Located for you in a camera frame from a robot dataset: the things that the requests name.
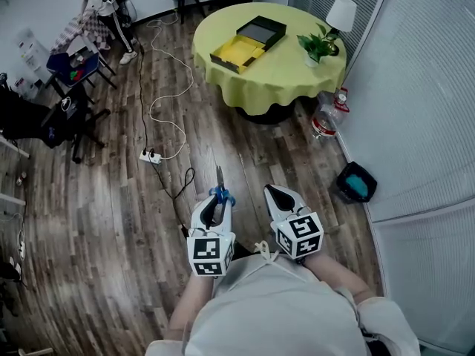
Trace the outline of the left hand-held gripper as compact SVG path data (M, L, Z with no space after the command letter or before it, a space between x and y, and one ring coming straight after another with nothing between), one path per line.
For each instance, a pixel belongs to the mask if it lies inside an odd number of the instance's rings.
M191 215L187 251L191 269L198 277L225 276L234 255L236 236L232 231L232 202L223 200L221 205L218 223L214 220L215 194L196 204Z

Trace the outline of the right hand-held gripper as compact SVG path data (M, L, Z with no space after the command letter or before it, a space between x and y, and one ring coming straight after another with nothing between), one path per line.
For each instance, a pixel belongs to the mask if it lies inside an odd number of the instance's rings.
M265 185L263 193L276 243L284 252L297 260L320 251L324 230L315 212L291 215L281 221L282 214L297 213L307 206L302 196L287 187L270 184Z

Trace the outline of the blue-handled scissors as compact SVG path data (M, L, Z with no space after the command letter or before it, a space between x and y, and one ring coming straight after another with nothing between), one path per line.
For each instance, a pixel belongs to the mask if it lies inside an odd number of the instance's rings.
M217 186L209 190L209 195L216 195L219 204L223 204L225 200L229 200L232 207L235 206L235 198L225 188L222 168L218 165L216 167Z

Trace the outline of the yellow box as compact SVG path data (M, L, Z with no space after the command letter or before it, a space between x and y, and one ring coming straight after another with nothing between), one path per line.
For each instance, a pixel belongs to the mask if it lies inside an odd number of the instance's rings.
M237 74L242 74L254 61L286 35L286 25L256 16L236 34L210 54L211 61Z

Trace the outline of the person's right forearm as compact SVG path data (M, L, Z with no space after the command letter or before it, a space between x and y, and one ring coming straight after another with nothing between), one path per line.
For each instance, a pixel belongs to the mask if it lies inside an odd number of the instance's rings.
M376 296L357 274L322 252L306 257L304 266L332 289L347 289L356 304Z

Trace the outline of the person's left forearm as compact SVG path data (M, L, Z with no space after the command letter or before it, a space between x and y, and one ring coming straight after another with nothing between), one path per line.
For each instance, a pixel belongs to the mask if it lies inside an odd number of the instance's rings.
M214 287L213 277L192 274L172 316L164 340L182 340L191 331L200 310L211 300Z

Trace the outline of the black bin with blue content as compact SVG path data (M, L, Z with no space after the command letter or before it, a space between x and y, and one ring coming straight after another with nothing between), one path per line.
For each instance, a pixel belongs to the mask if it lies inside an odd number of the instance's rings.
M376 192L378 183L357 162L346 164L335 178L335 187L341 198L348 203L368 203Z

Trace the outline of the white power strip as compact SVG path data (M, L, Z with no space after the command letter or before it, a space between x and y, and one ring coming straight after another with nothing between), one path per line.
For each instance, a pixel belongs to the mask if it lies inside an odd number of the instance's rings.
M162 156L156 153L153 149L150 151L143 150L140 152L139 160L149 162L154 165L159 165L162 162Z

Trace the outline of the clear water jug red label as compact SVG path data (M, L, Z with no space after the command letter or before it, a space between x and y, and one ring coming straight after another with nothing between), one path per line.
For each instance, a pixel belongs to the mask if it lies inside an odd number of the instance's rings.
M345 117L346 113L334 104L322 104L312 117L312 135L316 139L334 137Z

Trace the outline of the person's white shirt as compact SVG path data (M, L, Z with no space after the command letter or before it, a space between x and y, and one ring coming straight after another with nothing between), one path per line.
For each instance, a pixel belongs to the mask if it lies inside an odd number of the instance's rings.
M376 295L356 304L304 261L258 243L214 278L191 331L182 340L151 342L145 356L421 356L395 302Z

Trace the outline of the round table with yellow cloth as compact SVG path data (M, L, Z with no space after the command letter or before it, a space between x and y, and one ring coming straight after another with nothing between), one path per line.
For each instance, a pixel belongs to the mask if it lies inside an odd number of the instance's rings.
M241 74L212 62L211 53L257 16L285 24L285 36ZM282 4L232 5L197 26L192 43L194 63L203 70L207 83L220 88L227 106L262 116L275 104L285 107L300 96L314 98L321 91L333 93L341 87L347 66L343 41L335 42L337 56L325 56L316 67L306 65L306 54L298 43L298 36L317 36L325 26L310 13Z

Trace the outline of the black folding chair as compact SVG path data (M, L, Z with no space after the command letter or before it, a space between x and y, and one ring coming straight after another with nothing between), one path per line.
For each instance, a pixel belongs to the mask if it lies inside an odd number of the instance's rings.
M40 139L50 148L55 148L63 142L73 144L72 161L80 164L79 146L82 138L87 137L100 148L105 143L94 134L96 123L111 114L109 109L94 113L88 106L89 99L82 85L72 88L66 97L49 109L48 114L40 123Z

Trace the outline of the table lamp with white shade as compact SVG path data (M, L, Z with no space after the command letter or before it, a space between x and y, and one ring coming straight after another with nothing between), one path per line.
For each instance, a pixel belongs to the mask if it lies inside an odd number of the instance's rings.
M330 30L325 35L331 56L337 56L339 48L335 40L340 32L349 33L353 29L357 4L353 0L335 0L326 17Z

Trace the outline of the blue chair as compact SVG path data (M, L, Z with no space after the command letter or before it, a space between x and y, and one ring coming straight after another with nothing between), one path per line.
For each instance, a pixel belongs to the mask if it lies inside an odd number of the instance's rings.
M115 72L101 57L100 53L94 53L91 50L83 49L75 55L69 55L67 52L52 54L46 67L51 73L51 77L45 86L52 86L62 99L67 94L60 85L72 90L77 85L87 82L94 88L95 84L91 81L94 74L103 78L113 89L117 89L117 86L102 72L102 69L105 68L113 76L116 75Z

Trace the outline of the black bag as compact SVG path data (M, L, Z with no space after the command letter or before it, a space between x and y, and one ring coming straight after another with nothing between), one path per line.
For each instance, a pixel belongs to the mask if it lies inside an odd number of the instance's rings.
M0 87L0 133L5 139L44 139L46 129L42 122L49 113L50 108Z

